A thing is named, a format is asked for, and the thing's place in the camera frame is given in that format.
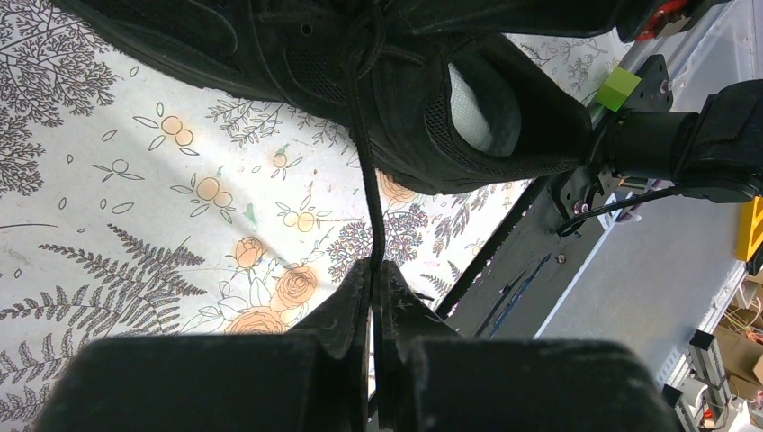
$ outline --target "yellow object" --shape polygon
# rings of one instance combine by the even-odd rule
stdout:
[[[741,206],[737,259],[750,261],[763,243],[763,199],[754,198]]]

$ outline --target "black shoe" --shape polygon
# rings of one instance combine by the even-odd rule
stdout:
[[[559,173],[583,158],[587,112],[503,36],[411,36],[385,13],[393,6],[331,6],[350,3],[53,0],[171,77],[350,127],[359,152],[372,142],[374,164],[423,194]]]

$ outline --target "red object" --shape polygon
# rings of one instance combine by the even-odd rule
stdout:
[[[636,40],[641,42],[654,39],[655,36],[657,36],[654,29],[665,22],[669,23],[671,17],[680,16],[681,10],[687,7],[688,3],[689,0],[668,0],[667,3],[661,6],[660,9],[651,16],[649,23],[646,24],[646,28],[644,28],[644,31],[642,31],[642,34],[640,34]]]

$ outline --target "floral pattern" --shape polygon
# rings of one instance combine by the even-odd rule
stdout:
[[[627,49],[510,38],[582,101]],[[293,327],[370,252],[358,167],[342,126],[163,76],[47,0],[0,0],[0,430],[30,430],[94,339]],[[431,307],[529,185],[378,181],[386,257]]]

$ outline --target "green block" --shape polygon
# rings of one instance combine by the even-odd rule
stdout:
[[[611,111],[617,112],[625,100],[633,93],[642,79],[627,70],[616,67],[598,90],[596,101]]]

